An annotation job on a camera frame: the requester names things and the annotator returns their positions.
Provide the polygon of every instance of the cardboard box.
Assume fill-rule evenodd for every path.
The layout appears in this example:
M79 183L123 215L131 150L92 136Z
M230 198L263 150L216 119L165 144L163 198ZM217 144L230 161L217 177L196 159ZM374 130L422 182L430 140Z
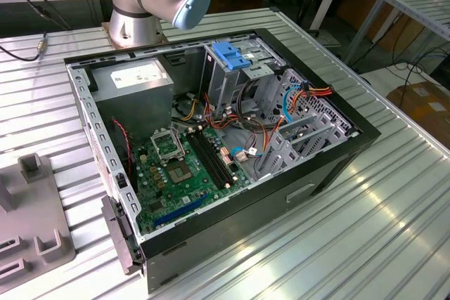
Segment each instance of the cardboard box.
M400 86L387 99L398 107L402 92ZM431 82L406 86L401 110L450 149L450 98L438 87Z

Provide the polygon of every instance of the expansion slot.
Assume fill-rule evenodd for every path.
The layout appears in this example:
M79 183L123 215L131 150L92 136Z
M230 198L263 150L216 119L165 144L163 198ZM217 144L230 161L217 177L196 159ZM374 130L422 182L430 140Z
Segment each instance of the expansion slot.
M233 185L233 177L206 137L200 132L189 133L186 137L217 188L221 190Z
M184 214L187 214L189 211L192 211L194 209L197 209L202 203L203 200L208 197L208 194L200 197L197 200L194 200L193 202L184 205L183 207L180 207L179 209L170 212L169 214L165 214L164 216L161 216L158 219L155 219L153 221L153 226L158 226L163 223L169 223L170 221L173 221L174 219L177 219L180 216L183 216Z

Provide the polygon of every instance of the gray plastic holder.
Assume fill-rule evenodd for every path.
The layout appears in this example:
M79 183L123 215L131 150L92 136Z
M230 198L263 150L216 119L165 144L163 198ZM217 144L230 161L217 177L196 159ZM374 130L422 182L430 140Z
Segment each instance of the gray plastic holder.
M75 257L51 169L38 154L0 169L0 294Z

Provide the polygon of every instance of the motherboard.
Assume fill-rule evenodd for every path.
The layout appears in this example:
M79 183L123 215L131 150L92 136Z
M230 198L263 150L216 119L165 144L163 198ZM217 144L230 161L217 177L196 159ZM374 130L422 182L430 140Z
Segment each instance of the motherboard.
M250 184L211 127L164 131L132 152L143 235Z

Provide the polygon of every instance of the aluminum table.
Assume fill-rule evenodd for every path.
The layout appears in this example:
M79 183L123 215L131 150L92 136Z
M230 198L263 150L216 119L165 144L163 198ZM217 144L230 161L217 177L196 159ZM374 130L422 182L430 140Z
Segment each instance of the aluminum table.
M366 20L359 28L358 33L353 38L348 54L345 56L345 63L348 64L352 60L359 44L366 36L368 29L384 4L392 5L394 10L377 33L374 41L384 35L400 12L419 22L447 41L450 40L450 0L377 0Z
M449 151L380 97L282 13L206 16L170 41L265 27L365 116L382 136L324 193L146 294L123 274L101 215L100 177L62 59L110 51L101 28L49 35L37 62L0 53L0 165L51 158L75 260L2 299L444 299L450 291ZM22 56L40 36L3 39Z

